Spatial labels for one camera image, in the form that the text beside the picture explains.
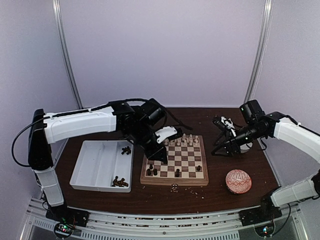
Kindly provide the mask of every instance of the black chess piece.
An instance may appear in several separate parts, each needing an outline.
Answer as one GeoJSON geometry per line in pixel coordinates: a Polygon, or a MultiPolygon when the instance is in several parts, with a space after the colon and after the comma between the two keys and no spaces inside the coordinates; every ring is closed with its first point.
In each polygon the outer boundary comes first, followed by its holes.
{"type": "Polygon", "coordinates": [[[176,178],[179,178],[180,177],[180,169],[177,169],[176,171],[175,171],[175,177],[176,178]]]}
{"type": "Polygon", "coordinates": [[[125,154],[125,153],[127,153],[127,152],[128,152],[127,148],[126,148],[126,147],[123,147],[123,148],[122,148],[122,153],[121,153],[121,154],[123,155],[123,154],[125,154]]]}

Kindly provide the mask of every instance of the chess board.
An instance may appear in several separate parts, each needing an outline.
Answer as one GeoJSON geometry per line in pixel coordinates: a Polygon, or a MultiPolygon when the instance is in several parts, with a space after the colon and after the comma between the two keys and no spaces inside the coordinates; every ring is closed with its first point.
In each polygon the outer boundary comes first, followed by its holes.
{"type": "Polygon", "coordinates": [[[148,160],[146,156],[143,158],[142,170],[140,176],[141,184],[146,185],[171,185],[178,184],[180,186],[206,186],[209,183],[208,169],[204,142],[202,136],[187,135],[186,143],[182,139],[175,141],[166,140],[164,142],[167,152],[168,163],[161,161],[148,160]],[[190,141],[197,139],[198,143],[190,145],[190,141]],[[151,175],[147,175],[147,169],[150,164],[157,169],[157,175],[151,170],[151,175]]]}

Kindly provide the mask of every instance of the black cable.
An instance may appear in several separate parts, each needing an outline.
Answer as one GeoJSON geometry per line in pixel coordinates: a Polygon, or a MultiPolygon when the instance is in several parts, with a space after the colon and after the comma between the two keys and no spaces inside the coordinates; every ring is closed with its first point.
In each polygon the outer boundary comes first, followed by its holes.
{"type": "Polygon", "coordinates": [[[285,222],[282,224],[282,226],[278,229],[278,231],[276,231],[274,234],[272,234],[272,236],[276,235],[277,233],[279,233],[283,228],[284,226],[286,225],[286,223],[288,222],[289,218],[290,218],[290,215],[291,215],[291,206],[290,204],[288,203],[287,204],[289,206],[289,214],[288,214],[288,217],[286,218],[285,222]]]}
{"type": "Polygon", "coordinates": [[[188,130],[192,130],[193,129],[192,127],[184,124],[181,120],[177,119],[172,114],[171,111],[169,111],[165,106],[162,106],[160,103],[152,102],[152,101],[150,101],[148,99],[143,99],[143,98],[128,98],[128,99],[125,99],[125,100],[114,101],[113,103],[117,103],[117,102],[119,102],[119,103],[123,103],[123,102],[126,102],[126,103],[127,102],[144,102],[144,103],[154,104],[155,106],[157,106],[157,107],[161,108],[162,110],[164,110],[165,112],[167,112],[170,115],[170,117],[172,117],[173,120],[175,120],[179,124],[179,126],[184,127],[185,129],[188,129],[188,130]]]}
{"type": "MultiPolygon", "coordinates": [[[[298,125],[298,124],[299,124],[292,116],[290,116],[290,115],[285,115],[285,116],[286,116],[287,118],[289,118],[295,125],[298,125]]],[[[315,134],[315,135],[317,135],[317,136],[320,137],[320,134],[319,134],[319,133],[317,133],[317,132],[315,132],[315,131],[312,131],[311,129],[309,129],[309,128],[305,127],[305,126],[299,125],[299,127],[301,127],[301,128],[303,128],[303,129],[305,129],[305,130],[307,130],[307,131],[309,131],[309,132],[311,132],[311,133],[313,133],[313,134],[315,134]]]]}
{"type": "Polygon", "coordinates": [[[266,150],[268,146],[267,146],[267,144],[265,144],[264,141],[262,141],[262,137],[260,137],[260,141],[261,141],[262,145],[264,146],[264,149],[261,149],[261,151],[266,150]]]}
{"type": "Polygon", "coordinates": [[[233,126],[235,126],[235,127],[237,127],[237,128],[243,128],[244,126],[241,126],[241,125],[238,125],[238,124],[235,124],[235,123],[233,123],[233,126]]]}
{"type": "Polygon", "coordinates": [[[24,167],[24,168],[30,168],[30,165],[25,165],[25,164],[22,164],[22,163],[18,162],[18,160],[17,160],[16,157],[15,157],[15,144],[16,144],[17,139],[18,139],[18,138],[20,137],[20,135],[23,134],[28,128],[31,128],[33,125],[35,125],[35,124],[37,124],[37,123],[39,123],[39,122],[41,122],[41,121],[43,121],[43,120],[45,120],[45,119],[48,119],[48,118],[50,118],[50,117],[43,117],[43,118],[41,118],[41,119],[39,119],[39,120],[37,120],[37,121],[29,124],[28,126],[26,126],[24,129],[22,129],[22,130],[15,136],[15,138],[14,138],[14,140],[13,140],[13,142],[12,142],[12,145],[11,145],[11,155],[12,155],[12,158],[13,158],[13,160],[15,161],[15,163],[18,164],[19,166],[24,167]]]}
{"type": "Polygon", "coordinates": [[[320,137],[320,134],[319,134],[319,133],[317,133],[317,132],[315,132],[315,131],[312,131],[312,130],[310,130],[309,128],[307,128],[307,127],[305,127],[305,126],[300,125],[299,127],[301,127],[301,128],[303,128],[303,129],[305,129],[305,130],[307,130],[307,131],[309,131],[309,132],[311,132],[311,133],[313,133],[313,134],[315,134],[315,135],[317,135],[317,136],[320,137]]]}
{"type": "Polygon", "coordinates": [[[298,122],[290,115],[285,115],[286,118],[290,119],[295,125],[298,125],[298,122]]]}

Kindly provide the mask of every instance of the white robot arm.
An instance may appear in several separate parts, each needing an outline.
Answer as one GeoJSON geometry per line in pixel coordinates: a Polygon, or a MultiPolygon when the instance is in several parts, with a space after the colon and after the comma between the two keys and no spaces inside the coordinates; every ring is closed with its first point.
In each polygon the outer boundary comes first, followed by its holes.
{"type": "Polygon", "coordinates": [[[31,167],[46,197],[49,207],[47,218],[65,223],[73,223],[84,227],[87,224],[88,212],[68,208],[59,181],[53,168],[50,144],[76,136],[121,131],[124,139],[132,141],[143,148],[148,159],[167,163],[167,150],[163,140],[173,140],[182,136],[180,128],[164,126],[158,130],[153,126],[167,113],[177,121],[178,125],[192,129],[176,119],[165,107],[155,99],[126,99],[109,102],[105,105],[77,111],[61,113],[45,113],[43,109],[35,111],[29,134],[28,163],[22,165],[14,157],[13,149],[17,137],[12,144],[13,159],[23,167],[31,167]],[[127,102],[143,101],[141,106],[130,106],[127,102]]]}
{"type": "MultiPolygon", "coordinates": [[[[247,123],[235,131],[236,136],[229,137],[212,152],[221,148],[240,154],[241,146],[252,143],[258,138],[276,138],[285,141],[310,155],[320,163],[320,135],[296,122],[289,115],[279,112],[265,114],[256,100],[240,106],[241,113],[247,123]]],[[[261,199],[261,206],[239,212],[242,225],[250,225],[271,220],[272,216],[281,214],[279,207],[303,201],[320,195],[320,171],[294,184],[275,189],[261,199]]]]}
{"type": "MultiPolygon", "coordinates": [[[[284,117],[275,124],[274,137],[285,141],[305,152],[320,164],[320,136],[304,129],[284,117]]],[[[314,174],[294,184],[281,187],[271,195],[275,207],[316,197],[319,186],[315,186],[314,174]]]]}

